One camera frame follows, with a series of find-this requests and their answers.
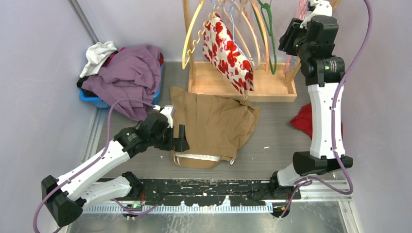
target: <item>wooden rack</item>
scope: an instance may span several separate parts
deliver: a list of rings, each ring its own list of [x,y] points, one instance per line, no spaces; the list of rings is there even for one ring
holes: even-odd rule
[[[186,33],[191,34],[191,17],[189,0],[183,1]],[[340,0],[330,0],[335,8]],[[194,49],[191,36],[187,44],[188,50]],[[263,63],[254,70],[255,90],[248,92],[248,98],[244,98],[233,86],[209,62],[194,61],[192,53],[189,53],[190,71],[188,91],[196,94],[216,95],[230,97],[245,101],[265,102],[293,102],[297,97],[294,77],[300,69],[300,63],[296,63],[288,74],[284,74],[285,63],[277,63],[276,74],[268,72],[268,64]]]

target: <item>blue laundry basket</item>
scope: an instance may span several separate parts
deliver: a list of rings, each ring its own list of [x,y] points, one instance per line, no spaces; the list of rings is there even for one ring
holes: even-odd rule
[[[159,98],[160,98],[160,91],[162,87],[162,80],[163,80],[163,64],[160,66],[160,73],[162,74],[162,78],[160,80],[159,84],[159,89],[157,92],[153,95],[153,101],[152,104],[156,105],[159,103]],[[82,90],[80,90],[80,99],[85,101],[85,102],[90,102],[94,104],[98,108],[110,108],[110,105],[108,105],[106,102],[104,102],[101,98],[99,97],[87,97]]]

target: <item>folded brown clothing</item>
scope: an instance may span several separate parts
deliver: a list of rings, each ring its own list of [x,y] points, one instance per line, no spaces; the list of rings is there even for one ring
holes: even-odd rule
[[[234,162],[237,151],[250,138],[260,117],[260,107],[249,102],[212,95],[197,95],[173,86],[174,134],[186,126],[190,149],[172,152],[175,165],[212,168],[222,160]]]

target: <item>green hanger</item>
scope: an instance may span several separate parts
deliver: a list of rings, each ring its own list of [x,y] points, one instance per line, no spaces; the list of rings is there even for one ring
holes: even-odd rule
[[[274,55],[274,58],[275,58],[275,63],[274,63],[274,65],[272,64],[272,61],[271,61],[271,58],[270,58],[270,55],[269,55],[269,64],[270,64],[270,68],[271,68],[272,74],[275,74],[275,73],[276,73],[276,63],[277,63],[277,61],[276,61],[276,51],[275,51],[275,50],[276,50],[275,37],[273,36],[273,29],[272,29],[272,11],[271,11],[271,3],[272,3],[272,0],[271,0],[270,3],[262,3],[261,0],[257,0],[257,1],[259,2],[259,5],[260,5],[260,13],[262,14],[263,21],[265,22],[266,28],[268,29],[268,34],[269,34],[269,36],[270,36],[270,38],[271,38],[271,41],[272,41],[272,48],[273,48],[273,55]],[[266,13],[268,14],[269,25],[268,25],[268,23],[267,23],[267,20],[266,20],[266,18],[265,18],[265,15],[263,14],[263,9],[265,9],[265,10],[266,10]],[[263,39],[262,26],[261,26],[260,23],[259,23],[258,15],[256,14],[255,9],[253,9],[253,13],[255,13],[257,25],[259,26],[260,34],[262,35],[262,39]]]

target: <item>red and white floral garment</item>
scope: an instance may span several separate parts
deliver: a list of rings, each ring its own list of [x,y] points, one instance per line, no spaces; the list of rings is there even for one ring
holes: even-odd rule
[[[203,54],[232,83],[243,97],[253,91],[253,70],[246,56],[233,41],[232,33],[215,13],[203,34]]]

